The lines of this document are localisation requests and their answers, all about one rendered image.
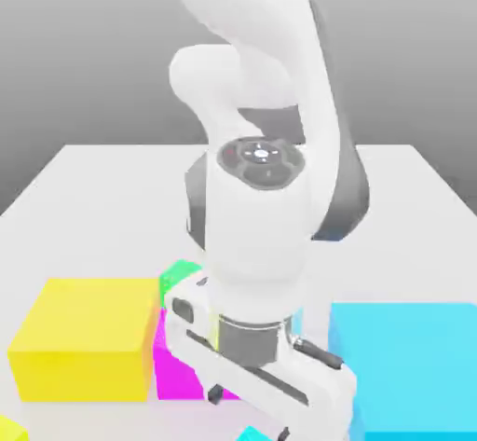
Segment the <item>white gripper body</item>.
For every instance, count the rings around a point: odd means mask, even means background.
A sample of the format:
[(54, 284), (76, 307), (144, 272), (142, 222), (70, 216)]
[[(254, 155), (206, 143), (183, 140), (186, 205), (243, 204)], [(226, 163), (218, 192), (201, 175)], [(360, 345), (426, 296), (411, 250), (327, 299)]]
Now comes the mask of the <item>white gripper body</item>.
[(215, 384), (234, 393), (280, 425), (286, 441), (348, 441), (357, 381), (342, 365), (334, 370), (293, 349), (279, 332), (278, 360), (244, 368), (219, 354), (183, 325), (166, 327), (171, 353), (192, 367), (205, 392)]

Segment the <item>small cyan cube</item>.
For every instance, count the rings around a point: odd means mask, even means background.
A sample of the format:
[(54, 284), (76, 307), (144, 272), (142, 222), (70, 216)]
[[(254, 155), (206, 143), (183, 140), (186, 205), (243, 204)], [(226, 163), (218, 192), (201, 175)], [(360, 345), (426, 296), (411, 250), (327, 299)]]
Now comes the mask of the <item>small cyan cube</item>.
[(269, 436), (253, 426), (247, 426), (235, 441), (273, 441)]

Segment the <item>small yellow cube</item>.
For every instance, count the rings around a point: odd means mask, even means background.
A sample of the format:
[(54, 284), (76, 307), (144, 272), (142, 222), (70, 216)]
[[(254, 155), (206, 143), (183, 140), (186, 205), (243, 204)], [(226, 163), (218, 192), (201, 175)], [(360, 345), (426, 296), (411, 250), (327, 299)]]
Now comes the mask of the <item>small yellow cube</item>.
[(29, 441), (29, 435), (20, 424), (0, 415), (0, 441)]

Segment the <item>large magenta box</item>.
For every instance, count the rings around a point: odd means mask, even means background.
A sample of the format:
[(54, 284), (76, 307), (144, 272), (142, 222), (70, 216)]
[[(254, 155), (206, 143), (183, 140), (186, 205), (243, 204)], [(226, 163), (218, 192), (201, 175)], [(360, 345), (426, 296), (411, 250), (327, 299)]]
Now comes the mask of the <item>large magenta box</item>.
[(162, 401), (204, 400), (204, 392), (195, 371), (175, 358), (166, 341), (167, 311), (160, 310), (153, 345), (157, 398)]

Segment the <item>large cyan box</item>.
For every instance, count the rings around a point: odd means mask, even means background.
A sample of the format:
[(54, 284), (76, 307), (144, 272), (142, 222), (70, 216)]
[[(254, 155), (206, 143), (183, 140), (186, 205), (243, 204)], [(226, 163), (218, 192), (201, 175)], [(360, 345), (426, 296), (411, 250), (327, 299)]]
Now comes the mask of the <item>large cyan box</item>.
[(477, 441), (477, 305), (334, 303), (328, 347), (357, 377), (350, 441)]

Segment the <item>large green box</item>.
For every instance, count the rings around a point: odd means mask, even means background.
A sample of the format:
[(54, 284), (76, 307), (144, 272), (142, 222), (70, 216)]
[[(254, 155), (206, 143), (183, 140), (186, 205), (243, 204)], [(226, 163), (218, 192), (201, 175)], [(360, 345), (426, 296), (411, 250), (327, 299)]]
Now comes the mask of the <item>large green box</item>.
[(201, 266), (199, 264), (179, 259), (163, 271), (158, 277), (160, 307), (162, 309), (166, 307), (165, 296), (171, 288), (200, 270)]

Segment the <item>large yellow box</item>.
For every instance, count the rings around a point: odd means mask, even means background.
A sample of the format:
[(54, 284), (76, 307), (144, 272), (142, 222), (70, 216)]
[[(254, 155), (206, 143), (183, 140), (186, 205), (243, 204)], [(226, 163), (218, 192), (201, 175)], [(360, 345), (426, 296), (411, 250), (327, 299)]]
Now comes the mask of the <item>large yellow box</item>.
[(50, 279), (7, 357), (23, 402), (144, 402), (159, 315), (155, 279)]

